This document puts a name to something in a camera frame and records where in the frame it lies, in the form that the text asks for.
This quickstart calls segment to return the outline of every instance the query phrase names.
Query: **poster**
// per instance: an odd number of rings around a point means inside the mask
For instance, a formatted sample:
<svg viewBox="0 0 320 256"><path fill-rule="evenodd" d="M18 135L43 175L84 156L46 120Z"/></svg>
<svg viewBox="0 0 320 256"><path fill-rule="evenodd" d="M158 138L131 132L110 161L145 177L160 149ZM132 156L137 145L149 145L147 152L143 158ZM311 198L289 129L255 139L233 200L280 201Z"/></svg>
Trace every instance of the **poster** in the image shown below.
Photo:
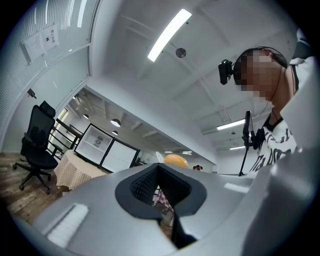
<svg viewBox="0 0 320 256"><path fill-rule="evenodd" d="M31 61L59 45L58 24L46 27L23 41Z"/></svg>

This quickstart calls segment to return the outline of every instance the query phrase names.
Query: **person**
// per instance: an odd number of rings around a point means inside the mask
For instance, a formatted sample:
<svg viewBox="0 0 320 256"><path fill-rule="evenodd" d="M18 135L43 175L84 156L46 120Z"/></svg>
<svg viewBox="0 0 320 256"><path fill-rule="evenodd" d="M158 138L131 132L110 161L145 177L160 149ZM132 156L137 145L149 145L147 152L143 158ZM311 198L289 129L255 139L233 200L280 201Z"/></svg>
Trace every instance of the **person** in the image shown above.
<svg viewBox="0 0 320 256"><path fill-rule="evenodd" d="M233 77L242 91L253 92L272 104L261 130L258 157L247 177L255 177L260 168L273 165L297 150L297 144L280 111L308 79L316 79L317 60L304 34L297 31L295 52L289 64L276 49L260 46L245 50L236 60Z"/></svg>

